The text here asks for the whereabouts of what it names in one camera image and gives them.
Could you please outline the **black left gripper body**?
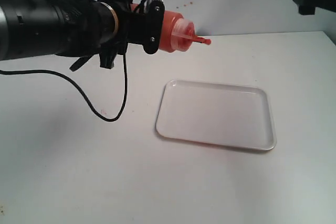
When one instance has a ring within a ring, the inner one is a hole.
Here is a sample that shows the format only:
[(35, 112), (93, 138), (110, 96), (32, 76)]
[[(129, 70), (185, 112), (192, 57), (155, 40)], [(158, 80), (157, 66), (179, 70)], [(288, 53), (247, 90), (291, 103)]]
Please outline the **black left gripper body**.
[(125, 55), (128, 44), (143, 46), (152, 55), (159, 49), (165, 5), (162, 0), (98, 0), (114, 20), (112, 38), (102, 44), (100, 67), (112, 69), (117, 55)]

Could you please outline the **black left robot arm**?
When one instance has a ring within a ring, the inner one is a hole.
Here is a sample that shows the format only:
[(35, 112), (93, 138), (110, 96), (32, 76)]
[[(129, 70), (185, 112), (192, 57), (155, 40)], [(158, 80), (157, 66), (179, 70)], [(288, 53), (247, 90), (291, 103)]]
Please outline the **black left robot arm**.
[(98, 55), (111, 69), (128, 44), (159, 49), (162, 0), (1, 0), (1, 60), (74, 57), (72, 71)]

